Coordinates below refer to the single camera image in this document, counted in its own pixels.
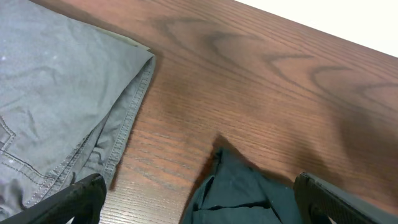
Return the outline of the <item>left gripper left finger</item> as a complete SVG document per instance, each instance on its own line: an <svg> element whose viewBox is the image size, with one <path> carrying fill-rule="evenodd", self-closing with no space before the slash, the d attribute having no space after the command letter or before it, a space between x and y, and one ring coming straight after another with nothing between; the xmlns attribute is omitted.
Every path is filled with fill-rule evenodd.
<svg viewBox="0 0 398 224"><path fill-rule="evenodd" d="M1 224L98 224L106 193L103 176L91 174Z"/></svg>

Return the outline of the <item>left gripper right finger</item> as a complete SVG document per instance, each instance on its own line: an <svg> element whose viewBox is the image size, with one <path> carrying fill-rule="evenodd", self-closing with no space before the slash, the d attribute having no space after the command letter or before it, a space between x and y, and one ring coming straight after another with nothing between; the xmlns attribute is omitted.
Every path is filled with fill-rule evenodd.
<svg viewBox="0 0 398 224"><path fill-rule="evenodd" d="M296 177L294 195L304 223L397 224L395 215L310 173Z"/></svg>

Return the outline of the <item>black Nike t-shirt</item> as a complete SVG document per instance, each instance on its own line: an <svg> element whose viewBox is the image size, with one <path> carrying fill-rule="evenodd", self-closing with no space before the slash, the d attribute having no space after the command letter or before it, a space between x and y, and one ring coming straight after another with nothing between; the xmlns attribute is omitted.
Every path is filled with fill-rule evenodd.
<svg viewBox="0 0 398 224"><path fill-rule="evenodd" d="M299 224L303 219L288 185L266 177L232 150L221 147L210 173L192 195L183 224Z"/></svg>

